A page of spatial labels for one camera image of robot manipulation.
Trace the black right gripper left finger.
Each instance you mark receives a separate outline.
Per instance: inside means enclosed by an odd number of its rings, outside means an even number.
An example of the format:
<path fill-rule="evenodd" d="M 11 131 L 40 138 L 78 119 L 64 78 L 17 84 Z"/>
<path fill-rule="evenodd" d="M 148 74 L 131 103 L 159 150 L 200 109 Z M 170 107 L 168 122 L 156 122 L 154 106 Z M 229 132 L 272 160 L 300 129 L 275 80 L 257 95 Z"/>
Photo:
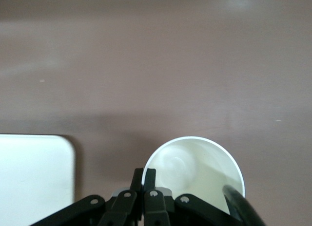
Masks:
<path fill-rule="evenodd" d="M 142 219 L 143 168 L 135 169 L 130 187 L 108 200 L 89 195 L 41 220 L 35 226 L 137 226 Z"/>

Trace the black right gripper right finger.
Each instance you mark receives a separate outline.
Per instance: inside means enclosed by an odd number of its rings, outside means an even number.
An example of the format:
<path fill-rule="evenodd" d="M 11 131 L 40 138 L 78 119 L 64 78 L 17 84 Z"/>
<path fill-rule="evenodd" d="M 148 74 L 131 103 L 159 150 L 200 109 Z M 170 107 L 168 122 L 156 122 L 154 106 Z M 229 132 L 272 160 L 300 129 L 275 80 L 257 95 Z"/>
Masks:
<path fill-rule="evenodd" d="M 243 222 L 192 194 L 175 199 L 168 189 L 156 187 L 156 170 L 143 175 L 145 226 L 242 226 Z"/>

